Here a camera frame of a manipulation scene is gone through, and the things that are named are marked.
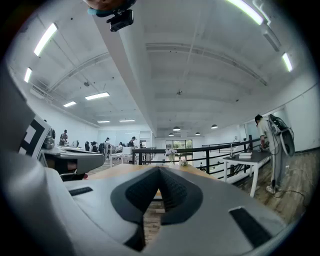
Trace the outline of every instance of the ceiling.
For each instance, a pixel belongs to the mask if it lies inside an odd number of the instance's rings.
[[[246,2],[253,7],[252,1]],[[270,28],[281,43],[279,52],[258,24],[226,0],[139,0],[133,6],[134,24],[122,29],[120,37],[142,45],[146,66],[141,70],[133,66],[139,62],[128,56],[128,48],[126,55],[133,79],[139,84],[141,73],[148,77],[151,90],[143,99],[135,93],[115,47],[108,44],[107,27],[101,29],[87,9],[82,0],[44,6],[17,35],[7,63],[21,81],[31,67],[29,83],[22,83],[25,89],[41,90],[45,100],[61,108],[77,102],[66,110],[94,124],[135,119],[150,125],[149,115],[156,119],[158,137],[166,137],[174,126],[190,137],[206,134],[212,124],[223,128],[246,121],[259,106],[257,98],[281,90],[307,61],[302,41],[274,9]],[[37,57],[34,48],[52,22],[58,31]],[[130,35],[130,30],[139,34]],[[292,72],[282,61],[284,52]],[[84,99],[102,92],[110,97]]]

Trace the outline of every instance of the black tabletop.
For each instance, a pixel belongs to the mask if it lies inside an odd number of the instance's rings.
[[[265,159],[265,158],[267,158],[269,156],[270,156],[270,152],[269,151],[262,151],[262,152],[253,151],[252,155],[251,155],[251,158],[240,158],[239,159],[239,155],[236,154],[235,158],[224,157],[223,159],[225,159],[225,160],[234,160],[234,161],[242,161],[242,162],[249,162],[249,163],[259,163],[263,159]]]

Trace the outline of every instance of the flower bouquet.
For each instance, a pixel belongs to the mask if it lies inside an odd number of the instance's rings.
[[[177,151],[175,149],[166,149],[165,150],[165,154],[169,157],[169,161],[174,164],[174,160],[175,160],[175,155],[176,155]]]
[[[180,165],[180,166],[187,166],[187,165],[188,165],[188,162],[187,162],[186,159],[182,159],[182,160],[179,161],[179,165]]]

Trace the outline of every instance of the white shirt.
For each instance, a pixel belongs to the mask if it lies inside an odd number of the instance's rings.
[[[274,136],[271,128],[268,123],[268,118],[263,118],[259,123],[258,123],[258,133],[259,136],[266,136],[269,141],[269,150],[273,151],[276,147],[278,147],[281,143],[280,137],[279,136]]]

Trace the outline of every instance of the white shoe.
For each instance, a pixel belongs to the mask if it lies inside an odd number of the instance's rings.
[[[273,195],[275,194],[275,190],[273,189],[272,186],[266,186],[265,190]]]

